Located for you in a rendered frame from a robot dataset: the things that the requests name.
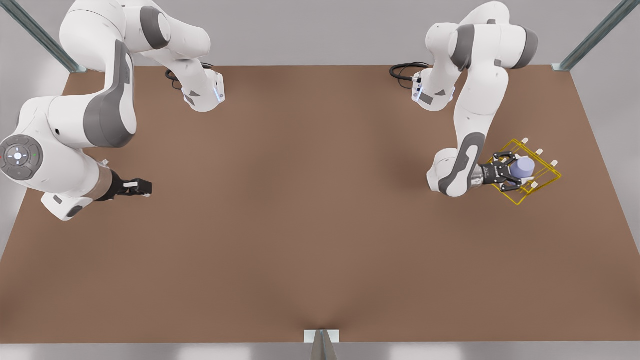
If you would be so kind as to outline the lavender cup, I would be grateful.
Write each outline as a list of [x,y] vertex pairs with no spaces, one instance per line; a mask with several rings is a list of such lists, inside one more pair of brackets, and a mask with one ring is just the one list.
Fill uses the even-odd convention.
[[532,177],[536,167],[535,160],[530,157],[521,157],[509,166],[510,174],[517,179]]

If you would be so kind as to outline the silver frame post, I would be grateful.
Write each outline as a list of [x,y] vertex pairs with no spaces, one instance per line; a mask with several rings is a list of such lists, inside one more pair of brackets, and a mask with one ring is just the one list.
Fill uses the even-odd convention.
[[338,329],[306,329],[305,344],[312,344],[310,360],[338,360],[334,343],[339,342]]
[[640,0],[621,0],[562,62],[551,64],[551,68],[555,72],[571,71],[638,6],[640,6]]
[[55,39],[30,16],[16,0],[0,0],[0,7],[13,18],[42,48],[52,55],[69,73],[86,73],[87,69],[73,60]]

